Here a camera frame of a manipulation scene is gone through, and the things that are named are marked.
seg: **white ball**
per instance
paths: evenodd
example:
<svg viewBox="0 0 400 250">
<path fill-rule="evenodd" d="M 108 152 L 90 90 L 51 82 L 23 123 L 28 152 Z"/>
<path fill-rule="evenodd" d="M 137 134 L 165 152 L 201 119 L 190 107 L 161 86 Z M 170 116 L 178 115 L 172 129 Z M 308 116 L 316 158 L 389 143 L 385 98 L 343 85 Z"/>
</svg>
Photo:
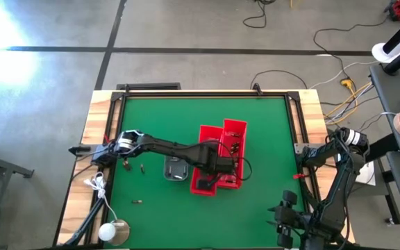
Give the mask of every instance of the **white ball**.
<svg viewBox="0 0 400 250">
<path fill-rule="evenodd" d="M 98 237 L 100 237 L 103 241 L 109 241 L 114 238 L 117 229 L 111 223 L 105 223 L 101 225 L 100 229 L 98 230 Z"/>
</svg>

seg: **red container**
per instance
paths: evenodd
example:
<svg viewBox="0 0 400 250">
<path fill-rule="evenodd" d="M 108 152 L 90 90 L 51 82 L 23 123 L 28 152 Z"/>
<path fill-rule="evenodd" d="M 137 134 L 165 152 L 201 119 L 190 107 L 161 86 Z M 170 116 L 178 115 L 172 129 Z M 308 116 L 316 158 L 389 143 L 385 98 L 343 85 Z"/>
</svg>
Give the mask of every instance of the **red container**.
<svg viewBox="0 0 400 250">
<path fill-rule="evenodd" d="M 222 133 L 223 133 L 223 128 L 216 126 L 201 125 L 199 142 L 204 142 L 206 140 L 220 140 L 220 138 L 222 137 Z M 217 192 L 217 183 L 214 183 L 212 185 L 211 190 L 201 190 L 196 188 L 197 181 L 200 178 L 205 178 L 205 177 L 208 181 L 211 181 L 214 178 L 214 176 L 206 176 L 206 174 L 201 172 L 199 169 L 197 169 L 196 167 L 194 168 L 194 172 L 192 173 L 192 179 L 191 179 L 191 193 L 208 195 L 208 196 L 215 195 L 215 193 Z"/>
<path fill-rule="evenodd" d="M 234 158 L 244 157 L 244 145 L 245 138 L 247 136 L 247 123 L 244 121 L 237 121 L 232 119 L 224 120 L 224 128 L 220 141 L 225 144 L 228 149 L 231 149 L 232 145 L 236 142 L 239 144 L 238 150 L 233 154 Z M 228 150 L 222 145 L 219 146 L 219 155 L 229 157 Z M 242 186 L 244 160 L 243 158 L 237 158 L 237 169 L 236 173 L 239 178 L 234 175 L 223 175 L 217 182 L 219 188 L 235 188 L 238 189 Z"/>
</svg>

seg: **black floor stripe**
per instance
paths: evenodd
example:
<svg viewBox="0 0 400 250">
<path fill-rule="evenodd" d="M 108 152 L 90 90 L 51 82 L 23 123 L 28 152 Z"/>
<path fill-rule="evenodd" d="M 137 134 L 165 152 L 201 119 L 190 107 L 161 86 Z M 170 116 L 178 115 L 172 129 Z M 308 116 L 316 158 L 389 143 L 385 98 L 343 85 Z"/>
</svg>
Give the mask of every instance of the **black floor stripe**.
<svg viewBox="0 0 400 250">
<path fill-rule="evenodd" d="M 44 47 L 44 46 L 12 46 L 4 48 L 5 51 L 31 51 L 31 52 L 106 52 L 105 47 Z"/>
<path fill-rule="evenodd" d="M 204 48 L 113 48 L 117 53 L 193 53 L 193 54 L 241 54 L 277 56 L 316 56 L 326 54 L 322 50 L 295 49 L 204 49 Z M 371 51 L 328 51 L 336 56 L 372 56 Z"/>
<path fill-rule="evenodd" d="M 122 15 L 124 10 L 124 5 L 127 0 L 121 0 L 118 5 L 117 15 L 115 16 L 115 21 L 112 26 L 112 31 L 110 32 L 110 37 L 108 41 L 108 47 L 104 53 L 103 61 L 101 62 L 100 71 L 98 73 L 97 81 L 95 83 L 94 90 L 101 90 L 103 87 L 104 78 L 106 77 L 106 72 L 108 71 L 110 56 L 112 55 L 113 47 L 115 45 L 115 40 L 117 39 L 118 29 L 120 22 L 122 21 Z"/>
</svg>

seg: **green mat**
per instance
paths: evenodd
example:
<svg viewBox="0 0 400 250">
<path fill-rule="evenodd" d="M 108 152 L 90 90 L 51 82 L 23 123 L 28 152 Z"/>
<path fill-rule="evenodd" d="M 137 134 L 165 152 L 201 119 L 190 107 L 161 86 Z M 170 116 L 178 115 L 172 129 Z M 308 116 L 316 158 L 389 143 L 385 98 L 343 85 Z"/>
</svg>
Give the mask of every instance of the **green mat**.
<svg viewBox="0 0 400 250">
<path fill-rule="evenodd" d="M 274 214 L 267 209 L 291 190 L 299 196 L 296 209 L 303 210 L 299 182 L 292 178 L 297 169 L 284 99 L 128 99 L 122 130 L 194 144 L 200 125 L 223 126 L 226 118 L 248 123 L 245 157 L 252 177 L 239 190 L 219 188 L 215 197 L 205 197 L 190 193 L 192 170 L 186 181 L 166 180 L 162 155 L 129 159 L 130 172 L 118 162 L 110 205 L 131 227 L 121 248 L 277 247 L 276 229 L 266 222 Z M 299 246 L 297 237 L 294 243 Z"/>
</svg>

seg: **gray floor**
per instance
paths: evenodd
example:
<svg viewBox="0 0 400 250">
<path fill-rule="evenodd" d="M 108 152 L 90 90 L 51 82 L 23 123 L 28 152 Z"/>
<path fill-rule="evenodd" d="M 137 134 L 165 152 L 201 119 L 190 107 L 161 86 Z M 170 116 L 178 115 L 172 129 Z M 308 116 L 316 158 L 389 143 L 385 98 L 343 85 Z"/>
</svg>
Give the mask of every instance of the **gray floor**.
<svg viewBox="0 0 400 250">
<path fill-rule="evenodd" d="M 183 47 L 238 49 L 319 49 L 313 34 L 320 28 L 375 24 L 385 16 L 388 0 L 303 0 L 267 6 L 267 28 L 242 25 L 259 14 L 250 0 L 129 0 L 116 47 Z M 105 47 L 119 0 L 0 1 L 0 47 Z M 400 23 L 387 21 L 350 33 L 321 33 L 327 49 L 369 50 L 386 41 Z M 342 57 L 344 64 L 371 62 L 371 57 Z M 64 201 L 73 158 L 67 148 L 81 138 L 90 96 L 103 53 L 0 51 L 0 158 L 35 169 L 32 179 L 15 176 L 0 216 L 0 244 L 10 249 L 51 245 Z M 114 53 L 102 89 L 119 83 L 180 82 L 183 89 L 247 89 L 254 74 L 284 69 L 300 75 L 308 86 L 340 71 L 328 56 L 248 56 Z M 368 66 L 347 70 L 360 87 Z M 302 88 L 297 79 L 269 73 L 257 79 L 263 88 Z M 339 102 L 349 94 L 337 81 L 317 87 L 322 101 Z M 374 90 L 362 99 L 376 96 Z M 359 128 L 382 112 L 369 102 L 343 126 Z M 323 105 L 324 111 L 331 110 Z M 385 119 L 366 133 L 370 141 L 390 132 Z M 400 206 L 399 195 L 393 186 Z M 383 197 L 351 197 L 351 221 L 358 243 L 400 249 L 400 226 L 387 227 L 390 214 Z"/>
</svg>

